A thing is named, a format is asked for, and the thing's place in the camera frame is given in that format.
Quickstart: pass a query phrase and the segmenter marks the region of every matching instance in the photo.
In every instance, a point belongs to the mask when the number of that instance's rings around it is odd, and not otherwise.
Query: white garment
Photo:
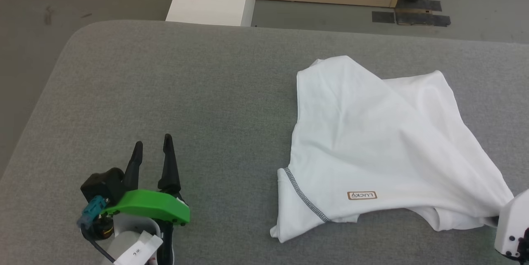
[[[393,208],[417,212],[435,231],[472,229],[513,198],[439,71],[381,80],[333,57],[300,71],[297,92],[291,162],[277,172],[270,229],[280,242]]]

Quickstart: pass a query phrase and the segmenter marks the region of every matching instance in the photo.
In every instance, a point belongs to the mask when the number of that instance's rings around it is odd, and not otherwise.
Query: gray table
[[[325,224],[284,244],[270,237],[296,72],[343,54],[383,79],[442,71],[514,194],[527,189],[526,45],[102,22],[64,48],[0,181],[0,263],[99,263],[75,228],[81,183],[124,169],[142,140],[140,188],[155,189],[171,133],[192,220],[174,234],[177,264],[514,264],[493,249],[494,229],[435,232],[406,210]]]

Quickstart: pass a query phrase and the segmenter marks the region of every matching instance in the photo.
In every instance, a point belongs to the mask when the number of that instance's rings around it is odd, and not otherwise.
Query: gray floor
[[[527,0],[440,1],[448,28],[374,24],[380,8],[265,0],[255,4],[253,25],[529,43]],[[97,21],[164,20],[170,2],[0,0],[0,175],[68,38]]]

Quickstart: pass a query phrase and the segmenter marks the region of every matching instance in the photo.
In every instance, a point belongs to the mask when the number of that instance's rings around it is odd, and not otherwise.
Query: white sticker
[[[164,241],[160,237],[143,231],[140,238],[117,260],[115,265],[144,265]]]

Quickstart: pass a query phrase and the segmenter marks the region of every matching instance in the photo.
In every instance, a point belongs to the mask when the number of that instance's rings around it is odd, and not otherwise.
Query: white robotic part
[[[113,221],[114,240],[112,240],[107,252],[116,259],[138,241],[143,231],[160,238],[163,237],[160,233],[160,226],[148,217],[120,213],[113,217]],[[172,250],[172,259],[174,260],[174,250]],[[148,263],[149,265],[157,265],[156,253],[153,254]],[[104,258],[100,265],[112,265],[112,263]]]
[[[500,211],[494,248],[510,259],[524,257],[520,256],[518,246],[521,244],[519,239],[523,239],[525,231],[529,229],[527,214],[529,214],[529,190],[514,197]]]

